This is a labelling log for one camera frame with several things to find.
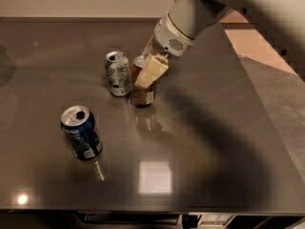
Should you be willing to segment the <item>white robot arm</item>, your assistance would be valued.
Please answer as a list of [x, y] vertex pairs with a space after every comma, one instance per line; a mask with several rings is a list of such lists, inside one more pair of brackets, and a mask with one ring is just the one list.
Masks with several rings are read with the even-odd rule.
[[167, 57], [182, 56], [230, 10], [241, 14], [305, 78], [305, 0], [176, 0], [154, 27], [135, 85], [150, 87], [168, 69]]

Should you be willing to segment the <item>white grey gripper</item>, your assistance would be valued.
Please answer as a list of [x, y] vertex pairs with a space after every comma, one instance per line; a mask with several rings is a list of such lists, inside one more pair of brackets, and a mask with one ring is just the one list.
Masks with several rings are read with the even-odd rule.
[[168, 56], [160, 53], [181, 57], [193, 44], [194, 41], [178, 30], [167, 13], [163, 15], [141, 53], [147, 57], [142, 71], [135, 80], [135, 85], [148, 89], [168, 70]]

